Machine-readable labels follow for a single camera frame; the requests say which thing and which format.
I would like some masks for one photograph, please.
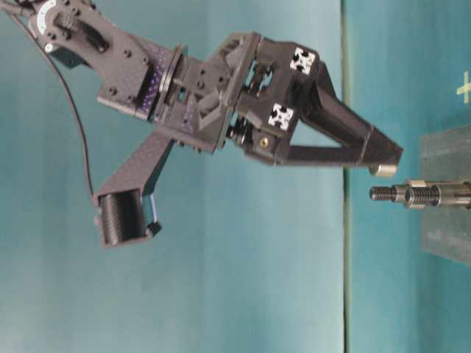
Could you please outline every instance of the bolt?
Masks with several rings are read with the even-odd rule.
[[[409,188],[406,202],[411,205],[436,206],[440,203],[440,190],[436,185],[431,188]]]
[[[44,46],[44,51],[45,51],[46,53],[50,53],[50,52],[53,51],[53,50],[54,50],[54,46],[53,46],[52,44],[50,44],[50,43],[47,43],[47,44]]]
[[[369,191],[369,197],[373,201],[394,201],[397,191],[394,188],[375,186]]]
[[[71,39],[71,36],[72,36],[72,35],[71,35],[71,33],[68,32],[68,31],[63,31],[63,32],[62,32],[62,36],[64,37],[65,40],[69,40],[69,39]]]
[[[260,139],[260,147],[262,149],[266,149],[270,144],[270,141],[268,140],[268,138],[261,138]]]

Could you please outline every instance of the glass block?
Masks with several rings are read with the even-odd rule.
[[[471,126],[422,137],[420,170],[429,181],[471,181]],[[428,207],[421,215],[422,250],[471,265],[471,211]]]

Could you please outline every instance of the metal cylinder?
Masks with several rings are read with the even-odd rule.
[[[440,199],[437,206],[471,207],[471,185],[435,185]]]

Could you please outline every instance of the metal shaft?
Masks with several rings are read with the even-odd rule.
[[[426,182],[408,180],[404,185],[373,187],[369,196],[373,201],[393,201],[406,208],[430,207],[471,208],[471,184],[468,182]]]

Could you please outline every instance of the yellow marking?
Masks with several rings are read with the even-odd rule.
[[[470,72],[466,71],[464,73],[464,86],[460,87],[456,94],[461,95],[464,94],[464,103],[470,103],[470,92],[471,92],[471,83],[470,83]]]

